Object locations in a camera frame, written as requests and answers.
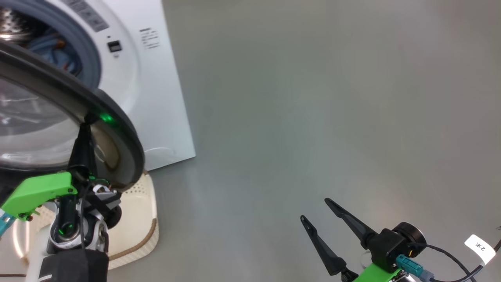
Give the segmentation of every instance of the white washing machine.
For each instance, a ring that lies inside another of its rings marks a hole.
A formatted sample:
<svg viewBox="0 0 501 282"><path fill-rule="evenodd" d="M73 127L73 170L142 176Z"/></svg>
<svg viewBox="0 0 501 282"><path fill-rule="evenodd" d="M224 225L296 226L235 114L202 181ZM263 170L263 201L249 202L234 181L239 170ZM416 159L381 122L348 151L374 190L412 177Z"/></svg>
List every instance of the white washing machine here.
<svg viewBox="0 0 501 282"><path fill-rule="evenodd" d="M0 6L66 38L80 57L80 80L104 90L133 122L147 170L195 156L161 0L0 0Z"/></svg>

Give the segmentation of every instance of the green led light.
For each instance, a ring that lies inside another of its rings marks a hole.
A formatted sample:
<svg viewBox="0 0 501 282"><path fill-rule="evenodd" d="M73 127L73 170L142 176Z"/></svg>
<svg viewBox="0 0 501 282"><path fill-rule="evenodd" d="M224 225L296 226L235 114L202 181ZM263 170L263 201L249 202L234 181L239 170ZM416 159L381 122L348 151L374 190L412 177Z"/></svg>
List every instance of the green led light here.
<svg viewBox="0 0 501 282"><path fill-rule="evenodd" d="M112 118L109 114L107 113L102 113L100 115L100 118L105 122L105 123L114 123L115 119Z"/></svg>

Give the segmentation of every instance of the washing machine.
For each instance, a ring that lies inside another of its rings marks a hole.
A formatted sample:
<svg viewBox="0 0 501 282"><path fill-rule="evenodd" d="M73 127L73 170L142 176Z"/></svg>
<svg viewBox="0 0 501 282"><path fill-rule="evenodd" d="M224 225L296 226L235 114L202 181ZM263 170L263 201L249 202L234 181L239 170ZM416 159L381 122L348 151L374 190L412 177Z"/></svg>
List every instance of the washing machine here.
<svg viewBox="0 0 501 282"><path fill-rule="evenodd" d="M81 66L75 75L88 87L104 90L134 124L145 169L195 156L161 0L0 0L0 7L50 27L73 47ZM9 35L0 38L9 40ZM76 137L70 123L54 117L40 130L15 133L30 144L19 144L22 154L0 154L0 159L21 165L66 163ZM63 137L54 145L49 139L56 132ZM45 159L34 160L37 156Z"/></svg>

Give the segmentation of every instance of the teal connector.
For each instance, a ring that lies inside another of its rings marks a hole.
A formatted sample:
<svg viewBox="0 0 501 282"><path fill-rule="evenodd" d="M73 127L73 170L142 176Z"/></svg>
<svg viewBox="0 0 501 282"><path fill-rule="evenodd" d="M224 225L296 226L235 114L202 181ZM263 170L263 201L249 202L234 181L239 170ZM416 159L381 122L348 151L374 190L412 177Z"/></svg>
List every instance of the teal connector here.
<svg viewBox="0 0 501 282"><path fill-rule="evenodd" d="M16 220L15 217L9 215L6 212L4 212L4 214L0 216L0 237L2 237L5 231L7 231L7 229L9 229L9 227L12 226L15 220Z"/></svg>
<svg viewBox="0 0 501 282"><path fill-rule="evenodd" d="M397 266L405 272L416 275L417 277L420 277L424 270L420 264L402 254L397 257Z"/></svg>

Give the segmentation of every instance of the washing machine drum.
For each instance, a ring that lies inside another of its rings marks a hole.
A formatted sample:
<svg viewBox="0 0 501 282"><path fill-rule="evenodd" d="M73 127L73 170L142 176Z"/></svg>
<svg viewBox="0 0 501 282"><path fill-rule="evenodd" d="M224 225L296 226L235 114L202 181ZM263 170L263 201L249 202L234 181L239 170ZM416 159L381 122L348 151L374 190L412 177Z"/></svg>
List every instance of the washing machine drum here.
<svg viewBox="0 0 501 282"><path fill-rule="evenodd" d="M0 0L0 40L23 45L90 88L99 85L101 60L93 40L73 18L47 1ZM66 43L64 50L55 48L60 42Z"/></svg>
<svg viewBox="0 0 501 282"><path fill-rule="evenodd" d="M135 183L143 170L144 154L120 107L103 91L90 89L43 58L0 42L3 185L12 188L29 175L64 170L83 123L91 124L97 177L115 188ZM0 191L0 200L5 193Z"/></svg>

